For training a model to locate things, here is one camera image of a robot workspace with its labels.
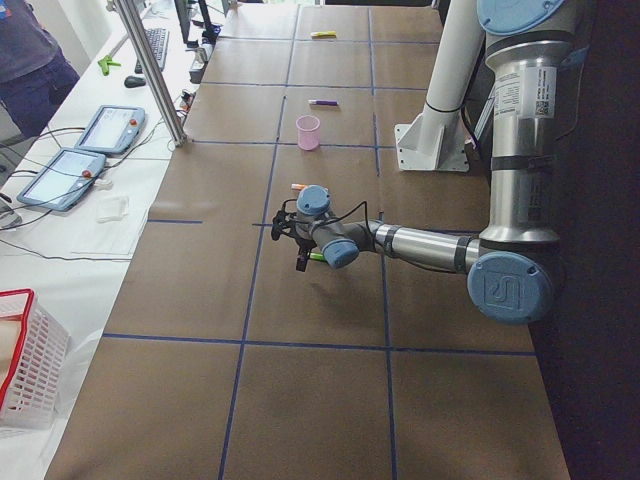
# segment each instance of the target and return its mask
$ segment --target blue shirt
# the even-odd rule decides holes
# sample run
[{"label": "blue shirt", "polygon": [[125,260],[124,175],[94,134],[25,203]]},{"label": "blue shirt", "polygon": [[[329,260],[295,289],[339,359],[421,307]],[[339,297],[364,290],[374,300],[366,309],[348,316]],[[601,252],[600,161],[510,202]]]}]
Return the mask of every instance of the blue shirt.
[{"label": "blue shirt", "polygon": [[44,67],[59,49],[24,0],[0,0],[0,83]]}]

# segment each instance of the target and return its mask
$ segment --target plastic basket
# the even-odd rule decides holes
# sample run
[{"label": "plastic basket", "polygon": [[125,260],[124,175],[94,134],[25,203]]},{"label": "plastic basket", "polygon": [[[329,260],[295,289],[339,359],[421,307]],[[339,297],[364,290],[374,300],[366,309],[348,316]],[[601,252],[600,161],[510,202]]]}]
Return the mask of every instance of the plastic basket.
[{"label": "plastic basket", "polygon": [[46,429],[53,421],[69,334],[33,290],[0,292],[0,322],[20,322],[6,378],[0,378],[0,427]]}]

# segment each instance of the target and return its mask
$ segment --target brown table surface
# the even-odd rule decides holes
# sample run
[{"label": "brown table surface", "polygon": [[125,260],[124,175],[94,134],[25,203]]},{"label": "brown table surface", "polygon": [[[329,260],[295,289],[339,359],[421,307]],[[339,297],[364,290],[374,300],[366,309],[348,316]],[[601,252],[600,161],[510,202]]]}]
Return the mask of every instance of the brown table surface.
[{"label": "brown table surface", "polygon": [[429,8],[230,12],[47,479],[568,478],[527,329],[464,276],[373,254],[300,273],[270,238],[291,183],[339,214],[486,226],[482,175],[397,166],[441,32]]}]

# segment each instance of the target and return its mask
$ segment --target keyboard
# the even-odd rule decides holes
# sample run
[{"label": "keyboard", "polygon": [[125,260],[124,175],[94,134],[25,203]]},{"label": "keyboard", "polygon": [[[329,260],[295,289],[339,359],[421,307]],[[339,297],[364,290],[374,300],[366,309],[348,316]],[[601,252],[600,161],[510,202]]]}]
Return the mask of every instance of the keyboard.
[{"label": "keyboard", "polygon": [[[164,69],[164,64],[167,61],[167,46],[169,45],[169,30],[166,28],[145,28],[147,34],[147,40],[151,45],[151,51],[156,57],[158,67],[160,71]],[[140,60],[136,62],[136,73],[142,73],[142,65]]]}]

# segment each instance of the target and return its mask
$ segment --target marker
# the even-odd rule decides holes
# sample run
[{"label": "marker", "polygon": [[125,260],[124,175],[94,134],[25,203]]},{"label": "marker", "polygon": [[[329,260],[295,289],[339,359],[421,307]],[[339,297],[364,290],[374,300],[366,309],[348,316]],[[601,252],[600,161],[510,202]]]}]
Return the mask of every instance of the marker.
[{"label": "marker", "polygon": [[300,190],[304,190],[305,188],[307,188],[309,185],[305,185],[304,183],[292,183],[291,184],[291,190],[296,190],[296,191],[300,191]]},{"label": "marker", "polygon": [[311,32],[311,38],[335,38],[338,33],[335,30],[326,30],[324,32]]},{"label": "marker", "polygon": [[311,252],[309,254],[309,259],[315,260],[316,262],[326,262],[324,255],[322,255],[321,253]]},{"label": "marker", "polygon": [[336,100],[309,100],[309,105],[337,107],[339,104]]}]

